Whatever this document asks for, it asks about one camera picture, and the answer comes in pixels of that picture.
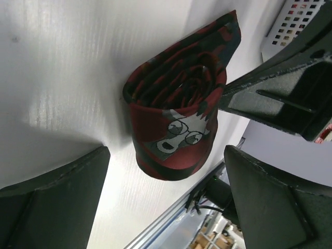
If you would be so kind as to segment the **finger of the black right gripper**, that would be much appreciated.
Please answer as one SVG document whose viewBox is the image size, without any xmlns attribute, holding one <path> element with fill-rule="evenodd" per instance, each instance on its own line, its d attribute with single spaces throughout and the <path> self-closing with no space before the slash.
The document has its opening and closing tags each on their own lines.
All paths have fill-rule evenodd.
<svg viewBox="0 0 332 249">
<path fill-rule="evenodd" d="M 309 142 L 331 141 L 331 1 L 284 49 L 228 84 L 219 109 Z"/>
</svg>

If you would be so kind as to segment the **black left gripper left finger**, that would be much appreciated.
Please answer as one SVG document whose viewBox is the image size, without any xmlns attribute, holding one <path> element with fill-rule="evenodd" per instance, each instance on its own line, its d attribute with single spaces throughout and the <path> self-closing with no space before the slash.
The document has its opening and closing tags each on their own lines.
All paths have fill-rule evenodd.
<svg viewBox="0 0 332 249">
<path fill-rule="evenodd" d="M 1 248 L 86 248 L 110 153 L 99 147 L 1 189 Z"/>
</svg>

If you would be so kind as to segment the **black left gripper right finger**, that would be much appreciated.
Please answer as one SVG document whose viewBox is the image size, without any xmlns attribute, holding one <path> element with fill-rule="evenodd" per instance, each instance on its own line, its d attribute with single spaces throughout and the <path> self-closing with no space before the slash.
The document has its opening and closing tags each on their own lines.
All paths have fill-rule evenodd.
<svg viewBox="0 0 332 249">
<path fill-rule="evenodd" d="M 235 146 L 224 158 L 246 248 L 331 248 L 331 187 Z"/>
</svg>

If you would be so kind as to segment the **dark red patterned tie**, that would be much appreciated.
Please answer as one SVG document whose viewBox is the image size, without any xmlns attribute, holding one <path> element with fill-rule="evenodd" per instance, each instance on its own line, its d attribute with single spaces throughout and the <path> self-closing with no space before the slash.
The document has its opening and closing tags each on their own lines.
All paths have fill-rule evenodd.
<svg viewBox="0 0 332 249">
<path fill-rule="evenodd" d="M 139 168 L 179 181 L 209 157 L 218 128 L 226 67 L 241 42 L 236 11 L 140 65 L 123 87 Z"/>
</svg>

